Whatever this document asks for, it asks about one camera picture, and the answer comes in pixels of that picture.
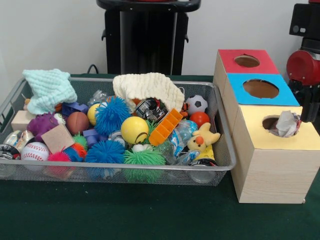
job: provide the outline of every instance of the green spiky ball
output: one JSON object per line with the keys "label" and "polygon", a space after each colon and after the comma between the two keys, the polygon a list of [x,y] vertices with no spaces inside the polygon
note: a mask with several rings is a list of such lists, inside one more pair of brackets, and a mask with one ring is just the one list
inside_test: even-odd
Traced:
{"label": "green spiky ball", "polygon": [[[139,152],[124,152],[125,164],[165,165],[165,158],[158,150],[147,149]],[[124,169],[124,176],[128,182],[155,183],[163,170],[154,169]]]}
{"label": "green spiky ball", "polygon": [[149,127],[149,133],[148,133],[148,137],[143,141],[143,145],[144,144],[150,144],[149,142],[149,136],[150,134],[156,129],[156,127],[159,125],[159,123],[155,123],[154,121],[146,121],[146,123],[148,124]]}
{"label": "green spiky ball", "polygon": [[80,144],[81,146],[84,147],[84,149],[86,151],[88,151],[88,144],[87,144],[87,140],[84,136],[81,136],[80,133],[76,134],[73,136],[73,140],[75,143]]}

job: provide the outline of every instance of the blue square top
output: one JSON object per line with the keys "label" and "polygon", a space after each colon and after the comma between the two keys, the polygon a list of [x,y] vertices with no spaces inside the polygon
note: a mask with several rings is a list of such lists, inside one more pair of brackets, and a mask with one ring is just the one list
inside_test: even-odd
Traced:
{"label": "blue square top", "polygon": [[[234,91],[235,98],[239,104],[300,106],[286,81],[280,74],[228,73],[228,78]],[[274,98],[259,98],[252,96],[244,88],[244,83],[250,80],[269,82],[278,88],[279,93]]]}

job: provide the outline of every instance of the red square top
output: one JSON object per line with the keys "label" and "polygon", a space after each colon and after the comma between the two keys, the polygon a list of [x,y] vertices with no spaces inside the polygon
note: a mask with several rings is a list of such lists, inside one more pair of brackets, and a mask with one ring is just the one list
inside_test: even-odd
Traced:
{"label": "red square top", "polygon": [[227,74],[279,74],[266,50],[219,49]]}

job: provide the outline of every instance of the baseball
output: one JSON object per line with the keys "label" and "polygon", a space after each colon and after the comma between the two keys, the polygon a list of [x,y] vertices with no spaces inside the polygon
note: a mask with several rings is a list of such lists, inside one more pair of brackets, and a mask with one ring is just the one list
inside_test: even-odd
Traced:
{"label": "baseball", "polygon": [[[50,151],[48,147],[41,142],[32,142],[27,144],[21,152],[21,160],[28,161],[47,161]],[[45,168],[45,166],[40,165],[24,165],[27,169],[31,171],[40,171]]]}

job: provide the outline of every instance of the white wall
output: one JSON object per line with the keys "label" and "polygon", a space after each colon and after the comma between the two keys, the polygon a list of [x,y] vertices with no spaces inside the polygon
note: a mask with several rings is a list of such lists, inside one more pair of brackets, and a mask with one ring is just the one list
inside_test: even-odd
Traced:
{"label": "white wall", "polygon": [[[184,75],[212,75],[217,49],[267,49],[281,73],[301,38],[288,34],[307,0],[202,0],[189,13]],[[95,0],[0,0],[0,102],[23,69],[106,73],[104,10]]]}

